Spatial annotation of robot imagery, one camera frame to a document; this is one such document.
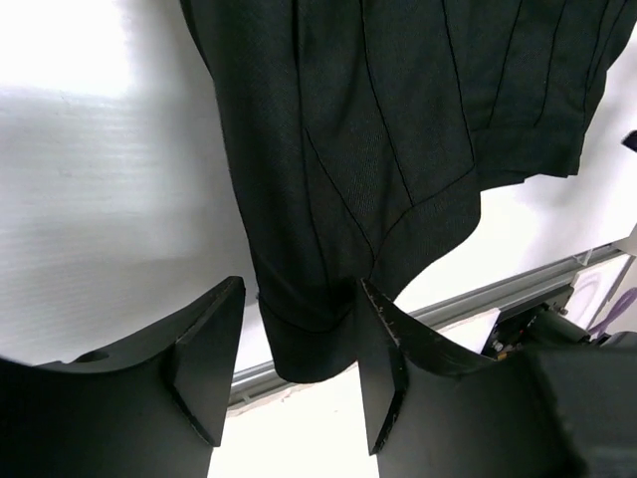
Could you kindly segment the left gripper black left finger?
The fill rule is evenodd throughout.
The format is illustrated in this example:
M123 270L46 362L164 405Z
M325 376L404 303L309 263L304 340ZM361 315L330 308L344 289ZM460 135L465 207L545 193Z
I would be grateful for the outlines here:
M76 360L1 362L5 477L204 477L221 443L245 285Z

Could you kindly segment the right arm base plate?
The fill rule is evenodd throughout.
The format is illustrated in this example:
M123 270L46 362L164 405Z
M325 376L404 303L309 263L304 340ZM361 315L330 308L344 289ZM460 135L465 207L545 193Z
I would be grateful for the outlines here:
M607 319L589 329L566 318L573 294L574 289L566 285L505 310L488 335L482 355L502 360L528 347L636 345L634 332L607 333L608 326L636 301L634 288L620 298Z

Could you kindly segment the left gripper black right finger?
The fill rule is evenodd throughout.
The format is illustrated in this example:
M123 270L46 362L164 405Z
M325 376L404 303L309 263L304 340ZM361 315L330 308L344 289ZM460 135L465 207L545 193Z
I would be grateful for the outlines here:
M472 352L358 284L368 449L383 477L632 477L636 336Z

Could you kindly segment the black skirt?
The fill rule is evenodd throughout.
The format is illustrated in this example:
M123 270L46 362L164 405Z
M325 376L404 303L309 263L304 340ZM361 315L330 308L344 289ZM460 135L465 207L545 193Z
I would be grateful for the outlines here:
M484 190L577 172L632 1L185 1L278 375L356 358L354 284L395 299Z

